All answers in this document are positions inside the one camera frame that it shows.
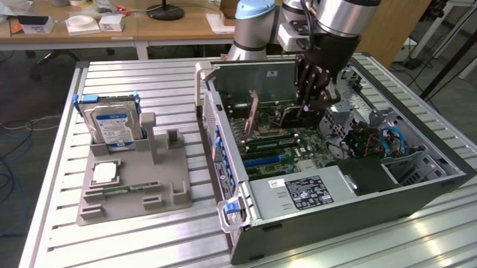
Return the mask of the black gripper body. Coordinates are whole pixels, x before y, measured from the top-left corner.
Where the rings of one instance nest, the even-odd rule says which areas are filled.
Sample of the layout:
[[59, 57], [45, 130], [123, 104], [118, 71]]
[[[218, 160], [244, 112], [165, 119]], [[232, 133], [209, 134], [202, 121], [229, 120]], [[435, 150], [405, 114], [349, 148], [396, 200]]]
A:
[[345, 67], [361, 42], [361, 36], [342, 37], [332, 33], [314, 35], [313, 49], [305, 52], [305, 58], [330, 74], [337, 74]]

